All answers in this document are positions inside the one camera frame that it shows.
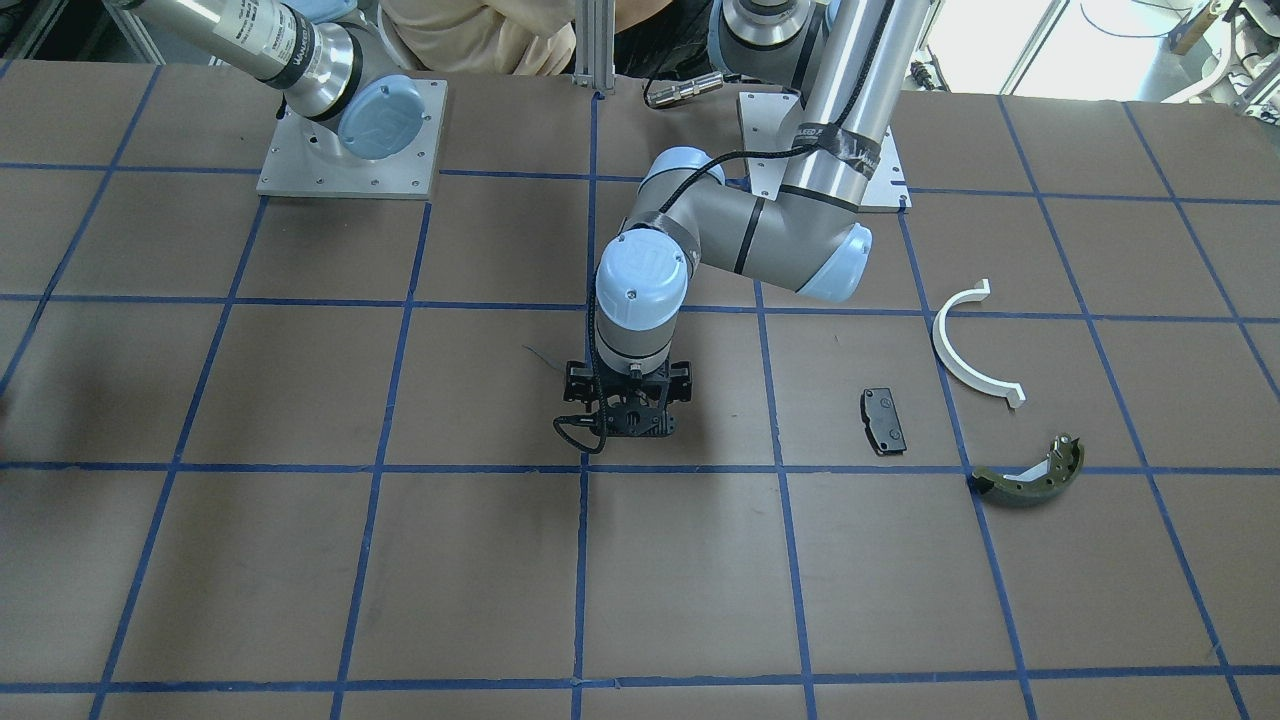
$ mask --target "person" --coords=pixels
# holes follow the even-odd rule
[[[617,0],[614,31],[672,0]],[[396,33],[438,72],[549,76],[573,59],[573,0],[381,0]]]

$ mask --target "metal mounting plate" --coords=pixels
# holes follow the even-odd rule
[[[271,147],[257,178],[257,193],[280,197],[380,197],[428,200],[440,147],[443,79],[413,79],[426,118],[404,150],[381,160],[361,160],[340,151],[338,138],[293,111],[275,123]]]
[[[777,151],[790,147],[791,137],[778,142],[778,128],[799,97],[791,92],[739,92],[737,117],[742,124],[742,147],[748,150]],[[782,184],[787,160],[748,160],[751,193],[773,199]],[[897,213],[911,206],[911,193],[906,190],[906,174],[897,156],[893,131],[884,133],[881,143],[881,161],[867,186],[860,208],[865,213]]]

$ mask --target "metal connector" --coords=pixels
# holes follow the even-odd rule
[[[694,79],[686,79],[669,87],[655,90],[645,95],[645,101],[650,108],[669,108],[681,100],[689,100],[690,97],[719,90],[721,87],[724,87],[724,73],[707,73]]]

